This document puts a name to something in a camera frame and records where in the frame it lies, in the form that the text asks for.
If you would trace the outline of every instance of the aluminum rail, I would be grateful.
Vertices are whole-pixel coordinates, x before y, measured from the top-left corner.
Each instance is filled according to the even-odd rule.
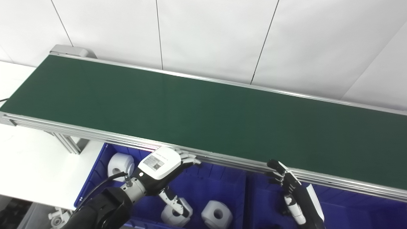
[[[58,123],[32,117],[25,117],[16,114],[2,114],[1,118],[7,119],[19,126],[44,130],[47,132],[57,132],[68,136],[76,136],[89,140],[102,141],[150,152],[158,149],[160,146],[179,148],[181,150],[196,154],[197,157],[204,162],[243,169],[252,172],[263,173],[270,170],[270,168],[266,166],[265,162],[243,159],[235,156],[228,156],[215,152],[183,147],[180,145],[132,137],[124,134],[106,132],[102,130],[85,128],[65,123]],[[300,170],[296,168],[290,169],[301,181],[304,182],[407,202],[407,190],[376,185],[372,183],[356,181],[307,170]]]

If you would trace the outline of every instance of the qr code label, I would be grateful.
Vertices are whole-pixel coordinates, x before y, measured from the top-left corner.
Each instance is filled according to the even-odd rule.
[[[154,156],[150,156],[144,161],[144,164],[146,164],[152,170],[157,171],[161,166],[164,165],[164,162],[160,161],[158,158]]]

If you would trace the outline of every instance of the robotic arm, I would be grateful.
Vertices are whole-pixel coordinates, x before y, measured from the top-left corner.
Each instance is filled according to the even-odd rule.
[[[188,215],[182,200],[174,195],[168,184],[185,168],[201,162],[195,155],[160,147],[144,158],[126,183],[108,187],[79,206],[62,229],[118,229],[131,215],[133,204],[144,196],[159,195],[181,215]]]
[[[311,184],[303,186],[297,177],[281,162],[270,160],[267,166],[276,172],[266,172],[270,183],[284,189],[284,201],[301,229],[325,229],[324,213]]]

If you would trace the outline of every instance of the wall tile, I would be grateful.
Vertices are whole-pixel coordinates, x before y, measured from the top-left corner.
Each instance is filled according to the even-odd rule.
[[[340,99],[407,20],[407,1],[281,0],[253,84]]]
[[[50,0],[19,0],[0,2],[0,44],[15,63],[38,66],[70,42]]]
[[[99,59],[162,68],[154,0],[54,0],[74,46]]]
[[[342,99],[407,111],[406,41],[407,23]]]
[[[277,0],[158,0],[165,70],[250,83]]]

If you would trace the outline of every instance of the green conveyor belt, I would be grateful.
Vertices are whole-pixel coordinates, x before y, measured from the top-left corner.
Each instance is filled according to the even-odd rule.
[[[0,111],[407,189],[407,116],[48,56]]]

